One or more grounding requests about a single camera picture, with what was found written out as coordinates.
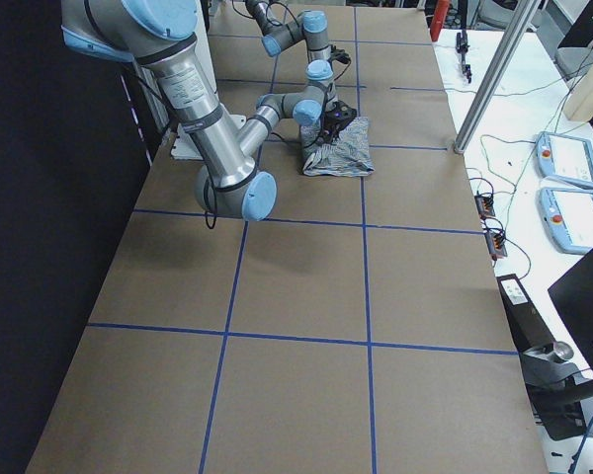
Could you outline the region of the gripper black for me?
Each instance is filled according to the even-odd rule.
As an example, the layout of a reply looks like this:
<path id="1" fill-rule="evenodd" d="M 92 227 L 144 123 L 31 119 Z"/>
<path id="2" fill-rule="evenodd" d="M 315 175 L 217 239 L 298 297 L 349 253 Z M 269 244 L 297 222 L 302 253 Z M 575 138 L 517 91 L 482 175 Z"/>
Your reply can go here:
<path id="1" fill-rule="evenodd" d="M 322 144 L 332 144 L 340 133 L 337 127 L 333 127 L 335 120 L 332 117 L 335 103 L 332 108 L 326 111 L 322 118 L 322 129 L 320 133 L 320 139 Z"/>

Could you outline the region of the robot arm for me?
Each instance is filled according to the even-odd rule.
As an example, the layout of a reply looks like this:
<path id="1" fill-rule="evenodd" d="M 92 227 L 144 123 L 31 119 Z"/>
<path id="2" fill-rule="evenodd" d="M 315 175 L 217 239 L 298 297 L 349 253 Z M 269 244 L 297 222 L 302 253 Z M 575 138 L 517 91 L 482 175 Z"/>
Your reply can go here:
<path id="1" fill-rule="evenodd" d="M 277 184 L 259 169 L 254 151 L 281 120 L 314 125 L 338 99 L 324 12 L 307 10 L 283 24 L 264 1 L 249 1 L 246 9 L 262 30 L 269 55 L 304 41 L 309 63 L 302 91 L 261 97 L 242 126 L 220 102 L 196 55 L 202 26 L 196 3 L 64 1 L 61 28 L 76 52 L 149 69 L 204 160 L 196 180 L 200 206 L 215 216 L 260 221 L 273 209 Z"/>
<path id="2" fill-rule="evenodd" d="M 331 60 L 332 45 L 324 11 L 304 10 L 288 23 L 282 23 L 272 12 L 272 1 L 245 1 L 244 4 L 261 30 L 261 42 L 270 57 L 276 57 L 304 40 L 309 62 Z"/>

